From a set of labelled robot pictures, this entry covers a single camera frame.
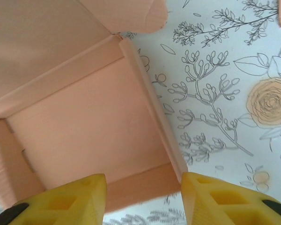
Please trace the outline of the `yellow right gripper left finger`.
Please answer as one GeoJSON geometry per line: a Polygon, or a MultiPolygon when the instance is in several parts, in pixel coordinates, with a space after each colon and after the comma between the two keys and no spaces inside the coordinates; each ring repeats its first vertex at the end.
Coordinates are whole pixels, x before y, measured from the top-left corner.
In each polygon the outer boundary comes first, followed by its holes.
{"type": "Polygon", "coordinates": [[[0,225],[103,225],[107,183],[93,174],[23,199],[0,213],[0,225]]]}

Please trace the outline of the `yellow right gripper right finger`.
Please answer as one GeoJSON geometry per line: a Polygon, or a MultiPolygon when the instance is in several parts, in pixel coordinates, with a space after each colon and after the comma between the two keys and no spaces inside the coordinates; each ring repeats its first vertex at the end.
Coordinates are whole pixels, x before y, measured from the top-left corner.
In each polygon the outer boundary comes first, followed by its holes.
{"type": "Polygon", "coordinates": [[[185,172],[181,196],[187,225],[281,225],[279,201],[220,179],[185,172]]]}

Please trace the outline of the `pink paper box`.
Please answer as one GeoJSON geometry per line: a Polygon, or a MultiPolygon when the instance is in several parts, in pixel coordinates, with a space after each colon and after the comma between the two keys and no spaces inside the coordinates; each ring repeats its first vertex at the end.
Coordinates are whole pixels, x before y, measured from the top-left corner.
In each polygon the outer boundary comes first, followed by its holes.
{"type": "Polygon", "coordinates": [[[0,0],[0,205],[103,173],[105,210],[180,190],[187,166],[122,31],[166,0],[0,0]]]}

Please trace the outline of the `floral tablecloth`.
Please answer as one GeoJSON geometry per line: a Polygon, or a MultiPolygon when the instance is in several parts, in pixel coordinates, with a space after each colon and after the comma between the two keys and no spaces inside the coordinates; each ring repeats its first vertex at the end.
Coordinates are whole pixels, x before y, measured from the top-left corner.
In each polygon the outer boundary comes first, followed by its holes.
{"type": "MultiPolygon", "coordinates": [[[[166,0],[166,6],[160,30],[120,34],[144,60],[186,172],[281,203],[278,0],[166,0]]],[[[0,213],[8,208],[0,205],[0,213]]],[[[187,225],[181,183],[173,194],[105,210],[103,225],[187,225]]]]}

